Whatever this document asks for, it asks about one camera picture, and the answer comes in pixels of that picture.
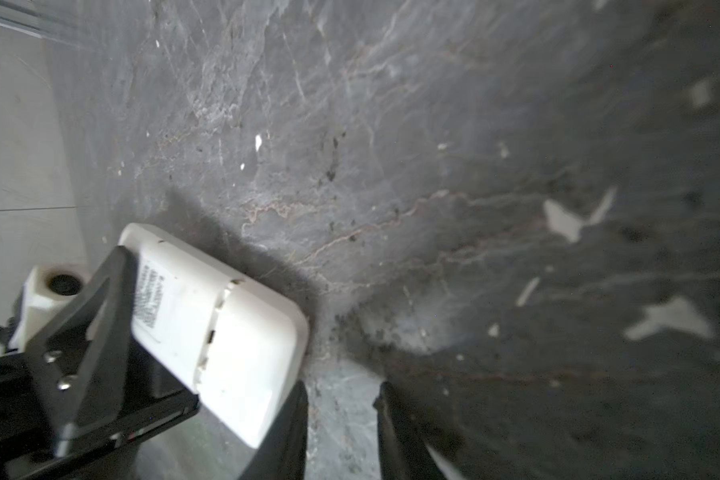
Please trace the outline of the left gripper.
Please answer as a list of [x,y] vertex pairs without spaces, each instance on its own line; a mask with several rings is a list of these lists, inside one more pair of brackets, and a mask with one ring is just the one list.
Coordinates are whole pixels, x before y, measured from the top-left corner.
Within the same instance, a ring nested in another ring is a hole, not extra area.
[[137,273],[114,248],[28,342],[30,374],[22,354],[0,357],[0,479],[129,479],[142,443],[199,412],[179,382],[154,393],[132,335]]

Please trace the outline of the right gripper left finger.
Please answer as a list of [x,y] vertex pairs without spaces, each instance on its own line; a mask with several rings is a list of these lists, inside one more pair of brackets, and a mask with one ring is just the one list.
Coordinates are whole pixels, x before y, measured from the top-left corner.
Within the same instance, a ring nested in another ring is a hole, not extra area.
[[308,444],[308,394],[303,381],[293,386],[260,447],[239,480],[303,480]]

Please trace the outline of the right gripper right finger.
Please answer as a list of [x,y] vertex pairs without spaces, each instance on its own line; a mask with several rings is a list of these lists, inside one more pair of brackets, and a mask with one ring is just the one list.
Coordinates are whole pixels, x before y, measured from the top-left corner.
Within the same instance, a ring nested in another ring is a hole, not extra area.
[[373,406],[377,412],[381,478],[446,480],[389,381],[381,383]]

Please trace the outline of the white remote control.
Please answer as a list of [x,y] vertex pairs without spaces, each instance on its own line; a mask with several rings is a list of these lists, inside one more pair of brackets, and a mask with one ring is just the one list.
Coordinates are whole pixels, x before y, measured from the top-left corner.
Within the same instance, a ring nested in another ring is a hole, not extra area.
[[309,324],[284,295],[166,231],[131,223],[131,330],[240,440],[260,447],[294,386]]

